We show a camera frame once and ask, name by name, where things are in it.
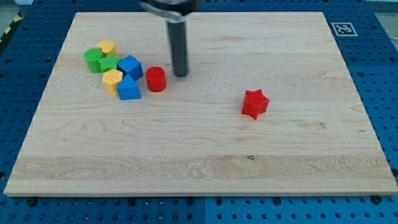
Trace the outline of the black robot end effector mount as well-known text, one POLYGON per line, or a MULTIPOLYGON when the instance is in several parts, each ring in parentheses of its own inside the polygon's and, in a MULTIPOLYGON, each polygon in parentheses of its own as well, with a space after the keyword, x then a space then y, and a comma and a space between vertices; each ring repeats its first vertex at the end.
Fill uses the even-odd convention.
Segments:
POLYGON ((168 22, 185 22, 200 7, 199 0, 140 0, 140 7, 168 22))

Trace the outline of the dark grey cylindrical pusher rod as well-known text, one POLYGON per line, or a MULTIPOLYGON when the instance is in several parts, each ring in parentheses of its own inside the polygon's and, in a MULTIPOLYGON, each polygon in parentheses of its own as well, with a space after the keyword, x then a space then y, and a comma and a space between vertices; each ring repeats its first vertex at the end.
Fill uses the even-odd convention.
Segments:
POLYGON ((168 21, 167 28, 174 75, 176 77, 186 77, 189 66, 185 21, 168 21))

